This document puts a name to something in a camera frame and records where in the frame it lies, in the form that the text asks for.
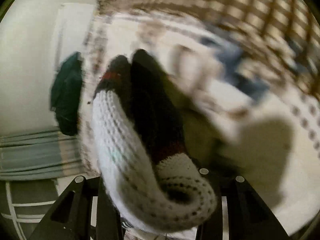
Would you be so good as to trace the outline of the brown checkered bedspread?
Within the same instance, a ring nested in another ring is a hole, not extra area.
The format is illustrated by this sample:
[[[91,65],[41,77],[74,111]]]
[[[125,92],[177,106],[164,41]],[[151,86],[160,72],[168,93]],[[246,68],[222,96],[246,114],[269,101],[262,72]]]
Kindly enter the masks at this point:
[[[254,62],[319,98],[319,10],[308,0],[98,0],[98,10],[190,16],[233,35]]]

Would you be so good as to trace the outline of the teal striped curtain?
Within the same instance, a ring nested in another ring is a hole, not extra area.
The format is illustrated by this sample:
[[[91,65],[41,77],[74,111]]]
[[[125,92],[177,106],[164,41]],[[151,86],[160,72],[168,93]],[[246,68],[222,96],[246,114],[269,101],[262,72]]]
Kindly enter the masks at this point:
[[[77,138],[56,127],[1,136],[1,180],[54,179],[84,171]]]

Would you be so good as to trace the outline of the white black knit sock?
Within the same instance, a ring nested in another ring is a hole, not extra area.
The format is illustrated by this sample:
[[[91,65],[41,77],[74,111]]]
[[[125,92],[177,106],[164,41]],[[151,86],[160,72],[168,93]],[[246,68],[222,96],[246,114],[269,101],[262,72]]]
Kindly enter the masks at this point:
[[[145,50],[110,62],[92,101],[92,130],[108,196],[134,227],[188,230],[217,207],[210,182],[185,145],[183,123],[162,72]]]

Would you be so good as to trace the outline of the window with white frame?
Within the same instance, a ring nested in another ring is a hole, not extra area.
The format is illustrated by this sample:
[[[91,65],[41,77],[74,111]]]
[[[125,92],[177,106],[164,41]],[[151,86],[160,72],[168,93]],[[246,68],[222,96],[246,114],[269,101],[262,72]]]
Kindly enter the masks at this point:
[[[1,219],[14,239],[28,239],[58,196],[53,179],[1,181]]]

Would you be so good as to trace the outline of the floral cream bed blanket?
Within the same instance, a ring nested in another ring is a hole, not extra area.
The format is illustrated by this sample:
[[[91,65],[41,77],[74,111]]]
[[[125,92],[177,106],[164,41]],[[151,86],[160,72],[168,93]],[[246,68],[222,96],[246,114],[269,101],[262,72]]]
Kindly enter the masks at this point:
[[[193,17],[161,12],[117,12],[90,20],[84,45],[80,103],[81,157],[99,171],[91,100],[107,64],[138,49],[153,55],[169,76],[166,89],[184,117],[188,150],[208,162],[210,143],[271,208],[289,235],[319,212],[319,106],[303,94],[276,59],[261,63],[262,41],[252,31],[228,34]]]

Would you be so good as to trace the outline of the dark green pillow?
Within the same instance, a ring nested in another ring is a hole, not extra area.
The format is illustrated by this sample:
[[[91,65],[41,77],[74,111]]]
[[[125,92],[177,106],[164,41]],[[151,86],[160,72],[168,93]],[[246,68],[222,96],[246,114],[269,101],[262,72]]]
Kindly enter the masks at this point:
[[[78,133],[78,108],[82,88],[82,59],[80,52],[70,55],[57,72],[50,91],[50,111],[54,112],[64,135]]]

